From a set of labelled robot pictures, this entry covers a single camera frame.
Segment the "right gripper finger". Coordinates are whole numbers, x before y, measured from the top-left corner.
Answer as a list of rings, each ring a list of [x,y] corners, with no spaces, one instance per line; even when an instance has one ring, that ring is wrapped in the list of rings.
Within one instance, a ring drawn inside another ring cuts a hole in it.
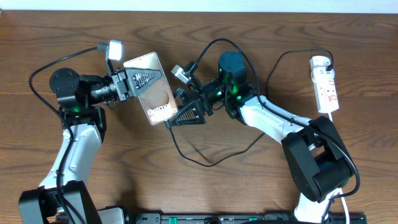
[[[174,91],[174,98],[180,98],[182,105],[189,102],[189,94],[180,86]]]
[[[205,111],[201,100],[190,100],[170,120],[172,126],[205,124]]]

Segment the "Samsung Galaxy smartphone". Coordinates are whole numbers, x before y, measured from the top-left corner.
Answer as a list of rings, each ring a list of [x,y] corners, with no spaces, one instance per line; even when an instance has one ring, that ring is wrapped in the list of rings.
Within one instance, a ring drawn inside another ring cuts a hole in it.
[[[124,68],[160,70],[162,74],[159,80],[138,96],[151,125],[159,124],[177,114],[175,98],[156,52],[134,58],[124,62],[123,65]]]

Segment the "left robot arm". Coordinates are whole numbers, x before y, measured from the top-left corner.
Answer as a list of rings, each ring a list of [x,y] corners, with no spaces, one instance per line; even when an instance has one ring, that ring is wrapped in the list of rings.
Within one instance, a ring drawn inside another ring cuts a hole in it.
[[[104,77],[80,75],[60,68],[50,77],[56,94],[63,142],[57,158],[37,189],[24,191],[19,199],[23,223],[127,223],[123,208],[98,210],[86,188],[96,153],[106,132],[105,111],[100,103],[135,98],[164,74],[150,68],[124,68]]]

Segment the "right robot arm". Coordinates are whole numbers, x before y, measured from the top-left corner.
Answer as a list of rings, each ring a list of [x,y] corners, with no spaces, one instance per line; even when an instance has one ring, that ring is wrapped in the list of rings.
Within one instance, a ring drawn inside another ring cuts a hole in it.
[[[271,103],[248,82],[247,67],[252,63],[243,51],[227,51],[218,60],[218,76],[202,85],[194,75],[198,62],[172,73],[190,89],[179,88],[175,95],[183,104],[167,122],[168,128],[204,124],[205,115],[221,103],[229,116],[246,126],[256,128],[281,144],[291,176],[300,191],[294,217],[299,222],[325,223],[335,199],[353,195],[342,188],[351,177],[360,185],[358,169],[338,134],[332,120],[296,116]]]

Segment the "white USB charger adapter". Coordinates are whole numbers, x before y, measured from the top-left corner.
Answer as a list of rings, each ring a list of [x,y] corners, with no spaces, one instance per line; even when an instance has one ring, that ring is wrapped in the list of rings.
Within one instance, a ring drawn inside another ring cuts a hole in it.
[[[313,56],[310,59],[310,68],[313,70],[315,67],[326,67],[328,68],[330,65],[332,65],[331,60],[322,55],[316,55]]]

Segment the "white power strip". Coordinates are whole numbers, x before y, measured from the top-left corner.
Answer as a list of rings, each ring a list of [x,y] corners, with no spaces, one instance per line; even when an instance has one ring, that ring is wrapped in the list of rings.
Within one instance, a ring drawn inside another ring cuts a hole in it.
[[[328,114],[339,109],[334,77],[335,71],[326,71],[326,67],[315,67],[311,72],[319,113]]]

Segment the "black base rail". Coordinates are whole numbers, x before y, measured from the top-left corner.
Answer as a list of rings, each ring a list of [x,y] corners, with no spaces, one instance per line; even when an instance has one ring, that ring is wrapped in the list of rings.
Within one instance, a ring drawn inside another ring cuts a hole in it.
[[[103,223],[130,224],[239,224],[299,223],[291,213],[131,213],[122,207],[106,207],[98,211]]]

